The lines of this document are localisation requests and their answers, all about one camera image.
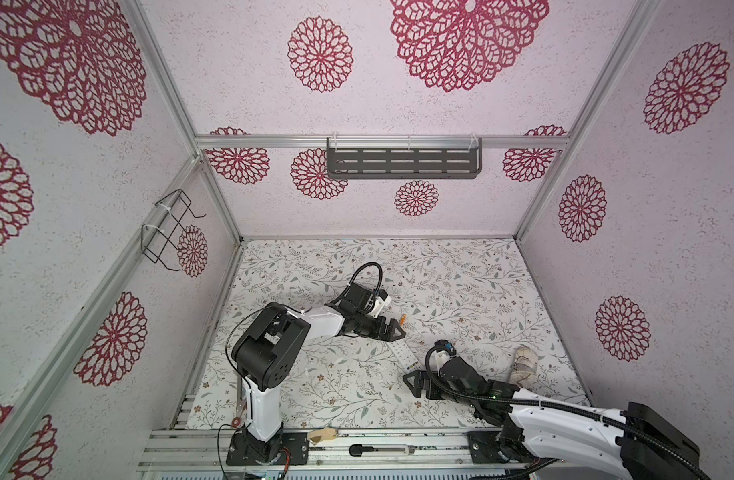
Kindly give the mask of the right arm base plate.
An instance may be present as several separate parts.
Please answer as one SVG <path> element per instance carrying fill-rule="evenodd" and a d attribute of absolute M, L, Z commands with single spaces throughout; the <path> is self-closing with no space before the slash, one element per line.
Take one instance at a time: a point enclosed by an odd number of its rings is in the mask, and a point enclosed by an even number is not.
<path fill-rule="evenodd" d="M 470 431 L 467 442 L 474 464 L 532 463 L 536 457 L 523 444 L 521 434 Z"/>

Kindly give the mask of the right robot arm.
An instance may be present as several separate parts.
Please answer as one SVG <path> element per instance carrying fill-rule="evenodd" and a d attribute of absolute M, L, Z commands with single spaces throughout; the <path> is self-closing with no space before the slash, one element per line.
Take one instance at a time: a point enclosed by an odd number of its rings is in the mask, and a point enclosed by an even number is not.
<path fill-rule="evenodd" d="M 404 375 L 416 397 L 472 408 L 489 429 L 467 435 L 476 463 L 524 463 L 524 478 L 564 461 L 618 479 L 704 479 L 695 442 L 650 407 L 623 410 L 552 400 L 513 384 L 488 380 L 441 343 L 423 367 Z"/>

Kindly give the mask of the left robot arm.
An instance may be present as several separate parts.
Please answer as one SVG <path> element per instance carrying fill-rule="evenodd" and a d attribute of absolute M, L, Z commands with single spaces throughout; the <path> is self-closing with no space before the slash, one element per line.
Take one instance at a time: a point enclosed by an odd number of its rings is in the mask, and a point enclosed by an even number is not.
<path fill-rule="evenodd" d="M 382 314 L 389 303 L 385 290 L 350 283 L 319 307 L 303 311 L 270 302 L 253 313 L 252 323 L 226 347 L 248 397 L 249 438 L 265 446 L 281 431 L 281 384 L 306 342 L 341 336 L 386 343 L 404 339 L 401 322 Z"/>

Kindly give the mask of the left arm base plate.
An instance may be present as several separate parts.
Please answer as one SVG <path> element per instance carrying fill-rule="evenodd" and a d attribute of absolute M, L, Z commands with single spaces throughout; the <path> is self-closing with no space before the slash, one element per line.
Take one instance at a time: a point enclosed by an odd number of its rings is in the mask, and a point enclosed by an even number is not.
<path fill-rule="evenodd" d="M 300 466 L 308 463 L 309 441 L 306 433 L 280 430 L 268 441 L 260 441 L 246 428 L 236 430 L 230 440 L 228 466 Z"/>

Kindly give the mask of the white remote control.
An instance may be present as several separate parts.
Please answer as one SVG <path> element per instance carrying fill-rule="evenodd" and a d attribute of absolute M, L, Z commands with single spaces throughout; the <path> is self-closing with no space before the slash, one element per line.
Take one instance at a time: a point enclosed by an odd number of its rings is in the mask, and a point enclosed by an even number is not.
<path fill-rule="evenodd" d="M 420 367 L 420 362 L 416 355 L 404 340 L 390 342 L 389 347 L 404 371 L 411 372 Z"/>

